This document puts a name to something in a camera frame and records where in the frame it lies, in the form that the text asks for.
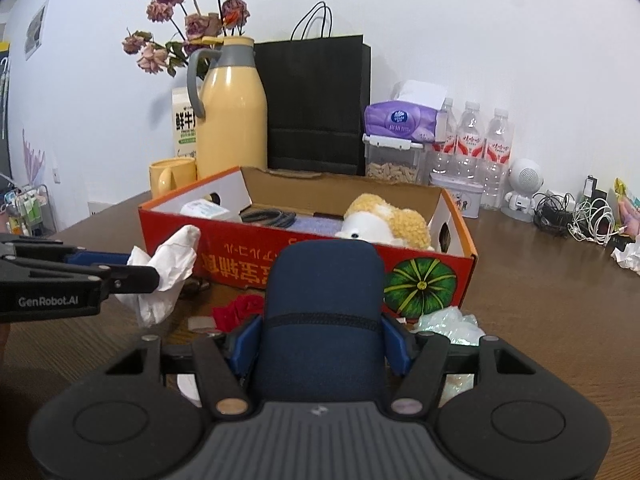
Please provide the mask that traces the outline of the white tissue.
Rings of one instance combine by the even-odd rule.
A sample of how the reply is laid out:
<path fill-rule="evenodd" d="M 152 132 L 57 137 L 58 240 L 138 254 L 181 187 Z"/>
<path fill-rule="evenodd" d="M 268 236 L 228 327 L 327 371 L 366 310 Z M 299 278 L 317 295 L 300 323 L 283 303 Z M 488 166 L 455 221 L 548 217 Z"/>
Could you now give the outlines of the white tissue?
<path fill-rule="evenodd" d="M 148 266 L 158 274 L 158 285 L 148 294 L 115 295 L 124 306 L 134 311 L 140 327 L 160 324 L 171 315 L 182 286 L 192 275 L 200 237 L 201 230 L 187 224 L 160 244 L 152 256 L 138 246 L 131 249 L 127 266 Z"/>

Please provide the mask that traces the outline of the navy blue case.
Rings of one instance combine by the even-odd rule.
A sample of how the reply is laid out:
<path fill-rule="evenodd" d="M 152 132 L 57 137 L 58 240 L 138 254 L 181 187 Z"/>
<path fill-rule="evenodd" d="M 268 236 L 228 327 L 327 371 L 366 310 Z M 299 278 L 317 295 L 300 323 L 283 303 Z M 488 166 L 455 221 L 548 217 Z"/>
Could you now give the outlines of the navy blue case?
<path fill-rule="evenodd" d="M 269 401 L 354 402 L 384 389 L 384 263 L 358 240 L 283 249 L 266 290 L 256 386 Z"/>

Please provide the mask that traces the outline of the alpaca plush toy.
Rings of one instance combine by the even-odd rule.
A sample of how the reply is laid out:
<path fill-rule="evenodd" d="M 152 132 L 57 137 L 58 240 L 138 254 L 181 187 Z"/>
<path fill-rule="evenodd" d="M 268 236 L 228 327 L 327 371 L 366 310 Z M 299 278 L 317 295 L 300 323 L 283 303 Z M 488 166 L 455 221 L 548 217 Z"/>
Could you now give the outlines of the alpaca plush toy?
<path fill-rule="evenodd" d="M 417 250 L 432 248 L 428 223 L 422 214 L 398 208 L 369 193 L 359 195 L 349 205 L 335 236 Z"/>

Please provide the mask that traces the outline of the purple cloth pouch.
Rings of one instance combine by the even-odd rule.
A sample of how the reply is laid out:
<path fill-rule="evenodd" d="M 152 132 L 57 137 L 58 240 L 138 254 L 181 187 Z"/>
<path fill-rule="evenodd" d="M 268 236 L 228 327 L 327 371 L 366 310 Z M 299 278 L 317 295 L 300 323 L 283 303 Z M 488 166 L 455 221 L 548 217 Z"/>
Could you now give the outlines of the purple cloth pouch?
<path fill-rule="evenodd" d="M 342 219 L 309 217 L 298 214 L 293 223 L 288 227 L 288 230 L 318 236 L 334 237 L 341 229 L 342 223 Z"/>

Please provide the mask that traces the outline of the crumpled plastic wrap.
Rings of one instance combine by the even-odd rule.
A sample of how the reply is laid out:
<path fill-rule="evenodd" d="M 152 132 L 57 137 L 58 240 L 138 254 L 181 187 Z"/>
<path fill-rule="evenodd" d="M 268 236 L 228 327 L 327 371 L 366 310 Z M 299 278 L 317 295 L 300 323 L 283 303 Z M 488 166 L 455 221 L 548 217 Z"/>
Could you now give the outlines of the crumpled plastic wrap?
<path fill-rule="evenodd" d="M 478 346 L 484 330 L 478 326 L 472 314 L 463 314 L 458 307 L 448 307 L 421 315 L 413 325 L 413 333 L 430 332 L 447 337 L 452 344 Z"/>

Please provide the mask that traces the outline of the storage rack with items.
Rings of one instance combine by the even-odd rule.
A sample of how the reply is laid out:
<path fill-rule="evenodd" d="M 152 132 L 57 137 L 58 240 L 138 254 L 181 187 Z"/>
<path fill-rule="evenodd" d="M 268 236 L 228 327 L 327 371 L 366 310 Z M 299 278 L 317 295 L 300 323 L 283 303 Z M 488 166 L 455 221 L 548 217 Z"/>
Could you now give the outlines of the storage rack with items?
<path fill-rule="evenodd" d="M 48 188 L 42 184 L 2 190 L 0 224 L 2 233 L 35 237 L 54 234 L 56 224 Z"/>

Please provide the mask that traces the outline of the red fabric item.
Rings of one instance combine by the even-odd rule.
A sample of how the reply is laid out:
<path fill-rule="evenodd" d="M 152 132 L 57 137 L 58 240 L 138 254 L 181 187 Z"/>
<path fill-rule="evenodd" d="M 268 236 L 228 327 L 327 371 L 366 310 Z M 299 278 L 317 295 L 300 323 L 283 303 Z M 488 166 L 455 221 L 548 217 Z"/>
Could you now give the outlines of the red fabric item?
<path fill-rule="evenodd" d="M 231 333 L 253 315 L 264 313 L 265 298 L 262 295 L 244 294 L 235 297 L 222 307 L 213 307 L 212 318 L 216 330 Z"/>

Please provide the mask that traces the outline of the red orange cardboard box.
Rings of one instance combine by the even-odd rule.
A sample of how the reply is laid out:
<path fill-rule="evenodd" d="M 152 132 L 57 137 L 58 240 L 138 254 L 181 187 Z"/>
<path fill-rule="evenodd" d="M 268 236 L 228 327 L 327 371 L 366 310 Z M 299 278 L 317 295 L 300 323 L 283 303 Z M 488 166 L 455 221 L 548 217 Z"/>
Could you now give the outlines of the red orange cardboard box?
<path fill-rule="evenodd" d="M 257 223 L 190 218 L 180 214 L 184 204 L 214 194 L 221 207 L 232 214 L 279 209 L 296 216 L 343 220 L 349 205 L 363 193 L 420 212 L 431 235 L 429 250 L 382 244 L 376 248 L 387 273 L 402 271 L 398 284 L 408 285 L 410 278 L 418 281 L 393 298 L 387 309 L 404 318 L 418 318 L 439 308 L 461 306 L 477 263 L 477 250 L 460 211 L 443 188 L 344 174 L 235 167 L 149 200 L 140 206 L 139 217 L 149 252 L 155 252 L 182 226 L 192 224 L 201 230 L 196 275 L 231 287 L 263 289 L 274 259 L 285 247 L 334 237 Z"/>

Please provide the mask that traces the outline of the yellow mug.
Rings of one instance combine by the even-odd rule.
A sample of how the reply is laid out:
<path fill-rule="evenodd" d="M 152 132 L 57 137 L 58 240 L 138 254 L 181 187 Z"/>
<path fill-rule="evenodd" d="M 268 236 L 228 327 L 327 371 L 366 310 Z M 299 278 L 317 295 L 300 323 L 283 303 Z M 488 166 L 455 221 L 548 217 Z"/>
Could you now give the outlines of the yellow mug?
<path fill-rule="evenodd" d="M 193 157 L 174 157 L 153 162 L 149 166 L 151 195 L 164 196 L 198 180 Z"/>

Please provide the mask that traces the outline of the white tin box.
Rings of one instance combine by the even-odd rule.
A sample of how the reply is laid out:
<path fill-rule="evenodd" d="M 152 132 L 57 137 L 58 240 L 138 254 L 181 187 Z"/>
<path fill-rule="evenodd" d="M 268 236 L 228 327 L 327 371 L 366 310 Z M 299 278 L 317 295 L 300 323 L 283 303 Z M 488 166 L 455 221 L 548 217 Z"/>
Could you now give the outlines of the white tin box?
<path fill-rule="evenodd" d="M 431 185 L 444 188 L 450 195 L 464 218 L 477 219 L 480 215 L 480 201 L 484 188 L 480 183 L 446 174 L 431 174 Z"/>

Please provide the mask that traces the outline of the milk carton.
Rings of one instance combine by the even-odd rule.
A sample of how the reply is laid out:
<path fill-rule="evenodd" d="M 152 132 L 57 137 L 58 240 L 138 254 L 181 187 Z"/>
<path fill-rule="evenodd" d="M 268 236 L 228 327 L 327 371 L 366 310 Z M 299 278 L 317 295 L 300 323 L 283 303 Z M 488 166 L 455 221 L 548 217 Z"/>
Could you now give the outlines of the milk carton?
<path fill-rule="evenodd" d="M 196 117 L 186 87 L 171 92 L 172 133 L 176 157 L 196 157 Z"/>

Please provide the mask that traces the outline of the water bottle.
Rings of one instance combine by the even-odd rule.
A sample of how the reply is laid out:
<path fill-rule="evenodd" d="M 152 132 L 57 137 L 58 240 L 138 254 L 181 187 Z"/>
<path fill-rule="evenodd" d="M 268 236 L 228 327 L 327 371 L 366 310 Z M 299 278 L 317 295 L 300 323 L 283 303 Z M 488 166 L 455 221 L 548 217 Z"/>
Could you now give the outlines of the water bottle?
<path fill-rule="evenodd" d="M 454 120 L 454 100 L 444 99 L 436 115 L 435 141 L 432 145 L 431 174 L 446 174 L 454 158 L 456 146 L 456 121 Z"/>
<path fill-rule="evenodd" d="M 509 112 L 495 109 L 486 131 L 486 143 L 483 157 L 483 196 L 480 206 L 484 209 L 497 209 L 500 205 L 501 191 L 506 168 L 509 166 L 513 127 Z"/>
<path fill-rule="evenodd" d="M 465 180 L 474 181 L 484 147 L 485 135 L 480 121 L 480 104 L 466 101 L 456 130 L 454 174 Z"/>

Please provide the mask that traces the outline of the clear seed container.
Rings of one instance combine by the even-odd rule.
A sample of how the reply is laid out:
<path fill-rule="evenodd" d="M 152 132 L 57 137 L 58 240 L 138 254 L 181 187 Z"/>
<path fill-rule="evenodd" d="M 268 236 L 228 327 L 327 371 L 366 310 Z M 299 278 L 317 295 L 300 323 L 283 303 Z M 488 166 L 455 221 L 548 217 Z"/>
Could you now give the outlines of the clear seed container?
<path fill-rule="evenodd" d="M 399 183 L 422 182 L 422 166 L 426 156 L 423 144 L 390 136 L 362 136 L 368 178 Z"/>

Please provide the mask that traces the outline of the yellow thermos jug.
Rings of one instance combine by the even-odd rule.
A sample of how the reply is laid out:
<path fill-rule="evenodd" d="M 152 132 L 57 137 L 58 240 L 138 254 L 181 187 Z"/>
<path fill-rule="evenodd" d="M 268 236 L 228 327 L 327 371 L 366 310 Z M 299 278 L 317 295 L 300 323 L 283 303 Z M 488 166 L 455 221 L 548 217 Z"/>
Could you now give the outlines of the yellow thermos jug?
<path fill-rule="evenodd" d="M 267 168 L 267 99 L 254 40 L 203 37 L 190 54 L 186 90 L 195 115 L 196 166 L 205 179 L 234 167 Z"/>

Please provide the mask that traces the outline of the white robot speaker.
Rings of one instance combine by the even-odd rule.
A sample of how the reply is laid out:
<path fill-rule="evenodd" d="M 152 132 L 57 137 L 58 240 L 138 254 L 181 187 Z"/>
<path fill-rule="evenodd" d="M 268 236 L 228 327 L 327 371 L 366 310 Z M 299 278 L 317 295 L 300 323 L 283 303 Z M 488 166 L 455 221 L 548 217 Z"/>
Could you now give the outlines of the white robot speaker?
<path fill-rule="evenodd" d="M 534 195 L 544 185 L 541 166 L 527 158 L 516 160 L 509 169 L 510 190 L 506 192 L 501 212 L 521 222 L 534 221 Z"/>

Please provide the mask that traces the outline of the purple tissue pack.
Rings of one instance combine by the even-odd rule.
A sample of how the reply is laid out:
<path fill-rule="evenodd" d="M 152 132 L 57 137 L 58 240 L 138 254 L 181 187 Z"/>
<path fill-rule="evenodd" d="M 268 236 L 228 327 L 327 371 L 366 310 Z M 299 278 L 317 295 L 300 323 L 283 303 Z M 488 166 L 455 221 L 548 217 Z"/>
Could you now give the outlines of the purple tissue pack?
<path fill-rule="evenodd" d="M 440 84 L 418 80 L 401 82 L 390 100 L 366 108 L 364 132 L 433 144 L 436 115 L 447 93 L 447 88 Z"/>

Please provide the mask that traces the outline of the dried rose bouquet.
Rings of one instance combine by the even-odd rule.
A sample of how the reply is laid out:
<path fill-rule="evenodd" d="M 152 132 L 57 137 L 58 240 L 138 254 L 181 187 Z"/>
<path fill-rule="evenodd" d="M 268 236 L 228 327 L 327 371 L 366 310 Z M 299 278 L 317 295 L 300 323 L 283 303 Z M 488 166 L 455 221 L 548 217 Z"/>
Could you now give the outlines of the dried rose bouquet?
<path fill-rule="evenodd" d="M 146 30 L 128 32 L 122 50 L 145 73 L 171 77 L 189 66 L 192 53 L 213 49 L 228 36 L 242 36 L 250 19 L 244 0 L 216 0 L 212 12 L 203 10 L 198 0 L 151 0 L 145 14 L 152 24 L 171 24 L 174 34 L 160 41 Z"/>

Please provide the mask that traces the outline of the black paper bag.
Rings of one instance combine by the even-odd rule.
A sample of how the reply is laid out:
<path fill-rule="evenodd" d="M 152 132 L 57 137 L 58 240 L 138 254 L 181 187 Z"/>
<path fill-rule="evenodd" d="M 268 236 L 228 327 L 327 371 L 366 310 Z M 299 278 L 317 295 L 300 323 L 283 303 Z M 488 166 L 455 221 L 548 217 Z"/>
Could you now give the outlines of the black paper bag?
<path fill-rule="evenodd" d="M 364 174 L 371 48 L 361 35 L 258 42 L 270 169 Z"/>

